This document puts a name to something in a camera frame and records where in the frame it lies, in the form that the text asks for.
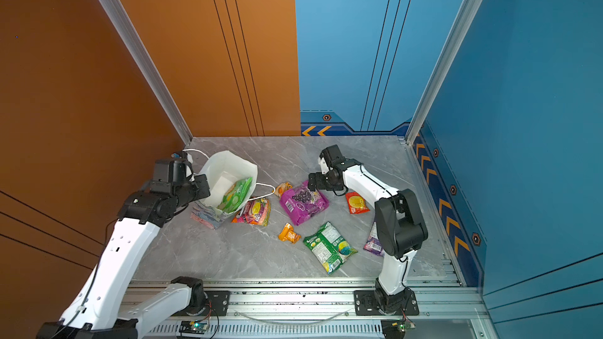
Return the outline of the red snack packet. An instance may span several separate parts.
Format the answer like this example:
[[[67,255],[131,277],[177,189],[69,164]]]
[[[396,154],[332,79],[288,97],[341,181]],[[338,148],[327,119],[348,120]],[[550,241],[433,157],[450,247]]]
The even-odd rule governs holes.
[[[348,192],[345,194],[350,214],[363,214],[370,211],[366,200],[357,192]]]

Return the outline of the white paper bag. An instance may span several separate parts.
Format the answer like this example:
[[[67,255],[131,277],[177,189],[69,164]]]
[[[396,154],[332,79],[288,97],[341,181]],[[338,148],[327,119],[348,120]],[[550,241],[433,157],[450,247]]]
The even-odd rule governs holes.
[[[218,229],[224,223],[232,221],[248,201],[267,198],[275,193],[276,187],[258,182],[258,166],[230,151],[217,152],[207,158],[199,174],[207,176],[210,196],[192,204],[191,219],[209,229]],[[217,208],[224,194],[238,180],[253,178],[251,188],[236,212],[224,213]]]

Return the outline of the purple grape candy bag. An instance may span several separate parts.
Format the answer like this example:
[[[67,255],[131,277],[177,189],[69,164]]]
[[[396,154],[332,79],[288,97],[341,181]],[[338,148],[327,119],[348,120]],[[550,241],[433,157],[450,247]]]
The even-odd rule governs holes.
[[[280,198],[280,205],[294,226],[299,226],[329,207],[329,201],[320,191],[311,191],[306,180],[288,189]]]

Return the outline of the large green chips bag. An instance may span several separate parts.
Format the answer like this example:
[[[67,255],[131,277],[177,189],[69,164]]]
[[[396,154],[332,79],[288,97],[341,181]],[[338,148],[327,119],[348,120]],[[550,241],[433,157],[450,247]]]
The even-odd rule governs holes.
[[[224,213],[236,212],[243,204],[243,201],[251,188],[252,182],[252,177],[238,180],[231,186],[226,194],[224,194],[222,201],[217,208]]]

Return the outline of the purple white snack bag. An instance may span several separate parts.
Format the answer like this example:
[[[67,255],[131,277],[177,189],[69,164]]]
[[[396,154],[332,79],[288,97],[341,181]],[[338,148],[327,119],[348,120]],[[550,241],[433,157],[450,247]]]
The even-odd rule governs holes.
[[[377,225],[373,222],[371,230],[368,234],[367,241],[364,244],[364,250],[376,256],[383,257],[385,251],[378,240]]]

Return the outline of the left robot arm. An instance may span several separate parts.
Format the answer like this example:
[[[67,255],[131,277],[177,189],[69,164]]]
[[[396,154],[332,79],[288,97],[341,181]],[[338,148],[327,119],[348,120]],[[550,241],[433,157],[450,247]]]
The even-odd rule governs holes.
[[[188,204],[209,196],[207,177],[194,173],[187,152],[156,161],[152,179],[122,205],[83,288],[61,318],[44,323],[36,336],[143,338],[174,313],[199,315],[207,307],[207,295],[203,281],[192,277],[177,277],[130,312],[119,310],[133,274],[161,228]]]

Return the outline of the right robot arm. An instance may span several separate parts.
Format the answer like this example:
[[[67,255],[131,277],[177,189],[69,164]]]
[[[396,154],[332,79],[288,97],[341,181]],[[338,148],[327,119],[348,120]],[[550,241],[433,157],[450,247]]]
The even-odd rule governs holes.
[[[320,171],[309,174],[311,191],[354,191],[375,212],[377,237],[386,255],[375,282],[376,308],[384,315],[419,315],[414,291],[406,286],[411,262],[428,239],[421,207],[411,189],[398,190],[342,155],[337,145],[319,156]]]

